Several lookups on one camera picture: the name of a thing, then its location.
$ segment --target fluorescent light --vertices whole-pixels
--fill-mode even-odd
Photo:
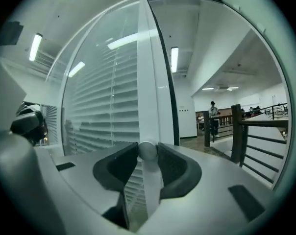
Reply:
[[[30,49],[30,55],[29,55],[30,61],[35,61],[41,39],[42,39],[42,35],[37,33],[34,37],[34,41],[32,42],[32,46]]]
[[[156,36],[159,36],[157,29],[147,30],[147,31],[135,33],[135,34],[120,38],[114,42],[111,42],[108,44],[108,48],[109,49],[116,49],[118,47],[130,44],[130,43],[138,41],[138,40],[145,40],[150,37],[156,37]]]
[[[69,73],[69,77],[74,76],[81,68],[83,68],[85,64],[83,62],[79,62]]]
[[[178,47],[171,48],[171,71],[176,72],[178,59]]]
[[[127,37],[123,37],[121,39],[118,39],[118,40],[108,44],[108,47],[109,47],[109,49],[116,49],[116,48],[121,47],[123,45],[127,45],[132,42],[135,42],[135,41],[137,41],[137,39],[138,39],[138,33],[135,33],[135,34],[129,35]]]
[[[113,40],[113,37],[109,38],[108,40],[105,41],[105,43],[110,42],[111,40]]]

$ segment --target railing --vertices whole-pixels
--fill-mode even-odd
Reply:
[[[216,139],[233,135],[233,133],[228,133],[228,132],[231,132],[233,129],[227,129],[227,130],[224,129],[224,128],[230,128],[233,126],[232,115],[209,117],[209,111],[204,111],[203,117],[204,117],[205,147],[210,146],[210,133],[212,137],[212,142],[215,142]]]
[[[287,103],[280,103],[262,109],[245,112],[243,114],[245,115],[245,117],[249,116],[250,114],[265,114],[269,117],[270,120],[275,120],[276,118],[286,118],[288,114],[288,105]]]
[[[278,140],[278,139],[272,139],[272,138],[266,138],[261,136],[255,136],[248,134],[248,128],[249,126],[259,126],[259,127],[282,127],[287,128],[288,127],[288,120],[265,120],[265,121],[249,121],[249,120],[242,120],[242,111],[241,106],[233,105],[232,106],[232,115],[233,115],[233,147],[232,147],[232,154],[231,154],[231,161],[235,163],[239,163],[239,166],[245,166],[249,168],[251,171],[262,177],[263,179],[267,180],[271,184],[274,183],[274,180],[269,178],[268,176],[264,175],[260,171],[256,170],[252,166],[246,164],[244,162],[245,158],[249,158],[258,164],[276,172],[279,173],[279,169],[273,167],[270,164],[265,163],[264,161],[261,161],[259,159],[256,159],[248,154],[246,154],[246,149],[250,148],[257,152],[261,152],[267,155],[270,155],[274,158],[284,159],[284,156],[255,147],[253,145],[247,144],[247,139],[253,138],[253,139],[259,139],[259,140],[265,140],[269,142],[274,143],[280,143],[280,144],[286,144],[285,140]]]

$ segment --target ceiling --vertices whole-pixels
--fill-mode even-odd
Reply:
[[[186,75],[197,34],[200,0],[149,1],[158,21],[169,60],[171,48],[178,47],[177,72]]]
[[[215,88],[223,93],[227,87],[237,90],[258,92],[281,82],[277,66],[260,38],[251,30],[246,44],[240,44],[230,58],[223,64],[202,88]]]
[[[16,46],[0,48],[0,56],[19,64],[20,67],[28,67],[47,75],[54,59],[68,40],[95,15],[120,1],[123,0],[24,0],[9,19],[19,21],[24,26],[22,35]],[[176,18],[174,11],[169,13],[173,19]],[[175,24],[194,28],[197,21],[195,7],[186,15],[181,9],[180,15],[183,20],[176,20]],[[187,35],[179,38],[178,29],[179,27],[174,29],[172,34],[176,35],[179,44],[184,46],[181,49],[179,65],[185,69],[190,60],[193,40]],[[35,62],[30,62],[30,47],[36,33],[43,35],[43,41]]]

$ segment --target white wall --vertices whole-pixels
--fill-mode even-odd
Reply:
[[[241,108],[243,108],[245,111],[249,111],[250,107],[259,106],[260,108],[265,108],[286,102],[287,96],[283,83],[274,85],[260,93],[238,98],[237,101],[237,103],[240,104]]]
[[[214,101],[218,109],[231,108],[232,105],[237,104],[237,98],[234,92],[215,93],[208,91],[201,91],[193,96],[195,110],[208,111],[210,102]]]
[[[250,28],[238,15],[216,3],[203,3],[187,77],[196,93],[226,62]]]
[[[191,87],[187,78],[174,79],[180,138],[197,136],[196,115]]]
[[[40,76],[31,69],[21,67],[17,63],[12,66],[12,63],[4,58],[0,58],[0,63],[26,93],[23,101],[50,106],[58,105],[59,84],[53,81],[46,83],[46,76]]]
[[[0,62],[0,131],[8,131],[25,92]]]

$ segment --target floor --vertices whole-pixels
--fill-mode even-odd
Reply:
[[[181,139],[181,146],[190,148],[196,151],[212,154],[218,157],[222,157],[229,160],[229,156],[225,155],[224,153],[216,150],[212,147],[205,147],[204,146],[204,133],[203,131],[198,131],[197,138],[191,139]]]
[[[233,125],[219,126],[218,127],[218,135],[219,135],[219,138],[217,138],[218,140],[232,136],[233,135]]]

